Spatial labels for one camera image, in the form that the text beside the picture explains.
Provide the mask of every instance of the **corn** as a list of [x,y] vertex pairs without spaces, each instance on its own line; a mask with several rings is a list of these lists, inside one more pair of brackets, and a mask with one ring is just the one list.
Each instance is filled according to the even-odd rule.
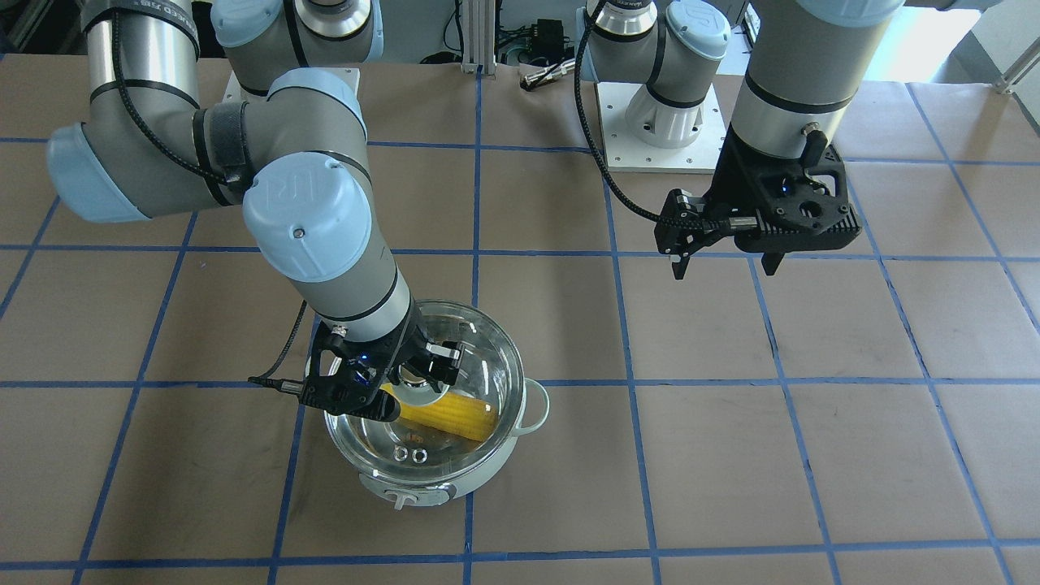
[[[390,384],[384,384],[382,388],[393,395]],[[489,403],[450,391],[428,406],[397,402],[400,403],[401,418],[477,442],[488,440],[498,427],[498,411]]]

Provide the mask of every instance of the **glass lid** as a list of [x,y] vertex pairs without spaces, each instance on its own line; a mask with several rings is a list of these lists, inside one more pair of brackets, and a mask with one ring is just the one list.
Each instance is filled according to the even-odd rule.
[[[509,438],[520,416],[523,372],[513,340],[488,315],[452,301],[417,304],[434,342],[462,342],[459,380],[447,391],[483,401],[482,410],[498,413],[491,436],[472,440],[404,416],[379,423],[327,413],[326,424],[336,447],[362,473],[408,485],[434,485],[478,465]],[[425,408],[445,405],[449,398]]]

